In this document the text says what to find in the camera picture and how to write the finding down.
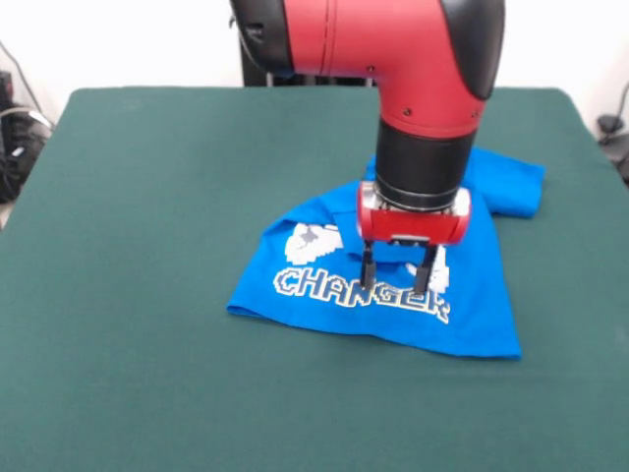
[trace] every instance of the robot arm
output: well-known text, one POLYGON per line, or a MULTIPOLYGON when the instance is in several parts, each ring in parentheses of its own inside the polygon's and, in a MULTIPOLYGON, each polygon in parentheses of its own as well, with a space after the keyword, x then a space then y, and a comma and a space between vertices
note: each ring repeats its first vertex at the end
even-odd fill
POLYGON ((263 70, 377 83, 376 178, 358 195, 362 281, 374 276, 373 241, 421 244, 416 290, 424 292, 434 247, 457 243, 467 227, 460 186, 494 86, 504 0, 231 2, 263 70))

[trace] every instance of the blue t-shirt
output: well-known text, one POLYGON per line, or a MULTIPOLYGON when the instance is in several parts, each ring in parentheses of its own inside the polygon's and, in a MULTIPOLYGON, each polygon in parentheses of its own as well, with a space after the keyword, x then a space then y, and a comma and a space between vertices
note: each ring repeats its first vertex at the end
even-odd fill
MULTIPOLYGON (((359 182, 332 190, 264 231, 227 310, 443 354, 520 359, 491 214, 532 217, 541 202, 543 176, 541 166, 473 149, 463 183, 472 199, 467 233, 458 245, 439 247, 422 296, 412 287, 424 249, 380 242, 373 247, 375 285, 363 289, 359 182)), ((373 179, 373 161, 366 179, 373 179)))

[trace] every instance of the black cable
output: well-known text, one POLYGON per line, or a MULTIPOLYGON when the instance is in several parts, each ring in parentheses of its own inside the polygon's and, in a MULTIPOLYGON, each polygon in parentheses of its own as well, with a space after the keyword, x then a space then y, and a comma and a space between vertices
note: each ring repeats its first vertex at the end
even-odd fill
POLYGON ((13 55, 9 52, 6 46, 2 43, 2 40, 0 40, 0 49, 2 49, 2 51, 7 55, 9 60, 13 62, 14 65, 16 66, 16 69, 18 70, 18 74, 20 75, 20 79, 22 80, 24 87, 27 89, 27 92, 30 95, 30 99, 32 100, 32 103, 35 105, 35 108, 37 108, 37 111, 39 113, 43 113, 43 110, 41 109, 41 105, 39 105, 39 102, 37 101, 37 97, 32 92, 32 89, 30 88, 30 85, 29 85, 29 81, 27 81, 27 78, 24 75, 22 66, 20 66, 20 63, 18 62, 18 60, 15 57, 13 57, 13 55))
POLYGON ((611 126, 611 130, 614 130, 614 131, 605 133, 605 136, 599 140, 600 145, 604 146, 607 143, 609 143, 609 138, 611 137, 611 135, 616 133, 615 128, 620 124, 620 120, 622 119, 622 112, 625 109, 625 101, 627 101, 627 92, 629 92, 629 82, 625 84, 625 87, 622 90, 622 93, 620 95, 620 104, 618 105, 618 112, 614 116, 613 125, 611 126))
POLYGON ((618 106, 618 113, 616 113, 616 122, 620 120, 622 117, 622 112, 625 109, 625 101, 627 101, 627 92, 629 91, 629 82, 625 84, 625 88, 622 91, 622 95, 620 96, 620 105, 618 106))
POLYGON ((0 204, 14 202, 47 142, 46 127, 28 114, 2 118, 0 204))

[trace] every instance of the t-shirt sleeve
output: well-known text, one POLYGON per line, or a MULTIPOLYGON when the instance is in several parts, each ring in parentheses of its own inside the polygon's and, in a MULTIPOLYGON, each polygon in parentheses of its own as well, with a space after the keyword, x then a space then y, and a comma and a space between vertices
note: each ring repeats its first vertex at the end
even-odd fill
POLYGON ((544 175, 541 165, 474 148, 463 185, 480 192, 492 213, 530 218, 542 201, 544 175))

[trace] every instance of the green felt surface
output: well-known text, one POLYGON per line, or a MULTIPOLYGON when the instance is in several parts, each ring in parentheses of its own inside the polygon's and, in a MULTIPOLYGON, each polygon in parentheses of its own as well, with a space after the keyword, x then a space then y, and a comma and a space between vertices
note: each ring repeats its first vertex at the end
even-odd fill
POLYGON ((547 167, 496 221, 521 362, 226 314, 376 126, 369 89, 75 93, 0 234, 0 471, 629 470, 629 200, 556 90, 498 90, 477 141, 547 167))

